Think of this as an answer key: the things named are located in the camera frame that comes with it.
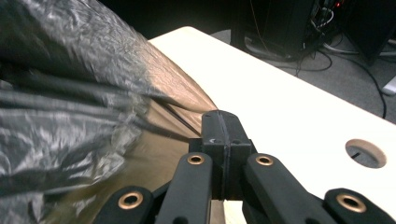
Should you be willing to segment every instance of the table surface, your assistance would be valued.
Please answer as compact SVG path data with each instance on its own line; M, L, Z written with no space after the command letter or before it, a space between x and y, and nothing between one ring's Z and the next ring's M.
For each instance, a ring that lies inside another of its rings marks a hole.
M309 192L323 198L329 189L352 189L396 218L394 124L194 28L149 42L219 109L235 114L258 151L280 159ZM363 144L385 166L356 163L347 143Z

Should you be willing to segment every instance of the gray carpet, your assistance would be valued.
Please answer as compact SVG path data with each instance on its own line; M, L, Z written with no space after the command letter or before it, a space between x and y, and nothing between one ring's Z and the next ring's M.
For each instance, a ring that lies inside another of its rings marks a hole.
M230 30L225 30L214 33L212 36L229 44L231 32ZM341 38L342 42L337 46L338 49L354 50L348 39L342 35L335 36L333 43L337 43ZM387 47L386 49L396 50L391 47ZM304 70L324 68L330 63L329 59L319 52L312 53L305 57L302 61L301 71L298 73L298 78L381 118L384 107L379 92L369 75L363 69L350 61L333 55L329 56L332 59L332 66L329 69L320 72L307 72ZM390 63L382 59L378 59L372 66L367 66L359 55L340 56L353 59L354 61L363 64L373 74L381 89L394 76L396 76L396 63ZM265 62L275 66L291 67L290 69L281 69L292 76L296 76L297 63ZM396 96L384 95L384 98L387 105L386 120L396 124Z

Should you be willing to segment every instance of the crumpled plastic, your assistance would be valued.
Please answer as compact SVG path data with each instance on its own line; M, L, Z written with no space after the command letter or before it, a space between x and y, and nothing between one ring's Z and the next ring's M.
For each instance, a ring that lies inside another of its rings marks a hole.
M0 223L90 223L169 181L216 109L94 0L0 1Z

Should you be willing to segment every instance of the black cable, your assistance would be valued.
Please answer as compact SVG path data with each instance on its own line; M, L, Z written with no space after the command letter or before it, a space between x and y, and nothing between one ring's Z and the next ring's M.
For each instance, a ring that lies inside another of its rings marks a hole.
M317 57L317 52L314 51L314 53L311 53L311 59L315 60L315 58Z
M271 1L270 1L270 3L269 3L268 9L267 9L267 20L266 20L265 22L268 22L268 14L269 14L269 11L270 11L270 6L271 6ZM269 51L268 48L267 48L267 46L265 45L263 39L262 39L262 35L260 34L259 25L257 24L256 14L254 13L254 7L253 7L253 4L251 3L251 0L250 0L250 8L251 8L251 13L253 14L254 24L256 25L257 35L259 35L259 39L260 39L260 41L262 42L262 45L264 46L264 48L265 48L267 51Z
M333 47L333 48L337 47L338 45L341 44L341 42L343 42L343 40L344 40L344 34L341 33L341 38L340 38L340 40L338 40L338 42L337 42L335 45L332 45L332 47Z
M305 72L322 72L322 71L326 71L329 68L332 67L332 58L327 55L325 52L318 50L319 53L321 53L323 56L325 56L328 60L329 60L329 65L327 65L324 68L318 68L318 69L305 69L305 68L301 68L301 64L300 64L300 69L299 69L299 64L297 64L297 67L290 67L290 66L276 66L277 68L286 68L286 69L296 69L296 73L298 71L298 73L300 71L305 71Z
M337 55L337 54L332 54L332 55L335 56L335 57L338 57L338 58L341 58L341 59L344 59L344 60L347 60L347 61L350 61L350 62L356 64L359 68L364 70L364 72L366 72L369 75L369 77L372 79L372 81L375 84L375 87L376 87L376 89L378 91L379 97L381 98L382 106L383 106L382 119L384 119L387 116L387 102L385 102L384 93L382 93L381 88L379 87L378 82L376 81L376 79L373 76L373 74L363 64L358 63L355 60L352 60L352 59L349 59L349 58L345 58L345 57L342 57L342 56Z

